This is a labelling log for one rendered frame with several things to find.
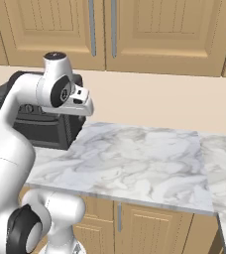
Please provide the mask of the black toaster oven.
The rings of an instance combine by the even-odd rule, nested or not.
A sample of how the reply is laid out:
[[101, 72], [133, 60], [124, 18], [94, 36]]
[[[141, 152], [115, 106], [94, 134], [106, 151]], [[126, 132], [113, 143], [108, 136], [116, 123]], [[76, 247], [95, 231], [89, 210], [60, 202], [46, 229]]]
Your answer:
[[[40, 71], [18, 70], [0, 85], [0, 108], [10, 85], [22, 74], [43, 74]], [[19, 108], [13, 128], [23, 134], [36, 147], [68, 150], [82, 129], [85, 116], [44, 112], [42, 107], [23, 104]]]

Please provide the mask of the wide tan upper cabinet door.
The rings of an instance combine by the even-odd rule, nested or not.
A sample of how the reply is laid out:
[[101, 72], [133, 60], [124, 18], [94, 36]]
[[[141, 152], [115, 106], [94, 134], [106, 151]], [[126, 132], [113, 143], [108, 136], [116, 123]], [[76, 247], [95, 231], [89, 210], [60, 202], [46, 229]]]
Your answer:
[[116, 0], [117, 57], [111, 54], [111, 0], [105, 0], [106, 68], [219, 76], [226, 57], [226, 0]]
[[0, 0], [0, 33], [8, 64], [41, 67], [44, 54], [63, 52], [75, 69], [104, 70], [104, 0], [93, 4], [95, 57], [88, 0]]

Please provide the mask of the tan lower cabinet door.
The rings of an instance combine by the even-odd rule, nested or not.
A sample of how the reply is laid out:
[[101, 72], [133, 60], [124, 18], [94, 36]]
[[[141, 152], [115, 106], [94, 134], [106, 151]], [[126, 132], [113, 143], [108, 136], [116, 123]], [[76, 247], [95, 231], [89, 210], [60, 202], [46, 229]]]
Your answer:
[[115, 254], [114, 203], [112, 200], [83, 196], [85, 215], [73, 226], [87, 254]]
[[183, 254], [193, 214], [122, 203], [122, 229], [117, 230], [114, 202], [115, 254]]

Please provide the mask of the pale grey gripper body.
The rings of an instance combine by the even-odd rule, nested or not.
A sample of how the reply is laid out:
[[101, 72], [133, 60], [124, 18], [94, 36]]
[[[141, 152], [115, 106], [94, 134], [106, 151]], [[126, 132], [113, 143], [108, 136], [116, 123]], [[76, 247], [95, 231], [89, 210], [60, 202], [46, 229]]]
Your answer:
[[69, 99], [65, 104], [58, 108], [43, 107], [42, 110], [47, 113], [91, 116], [94, 112], [94, 106], [91, 98], [87, 98], [84, 103], [75, 104]]

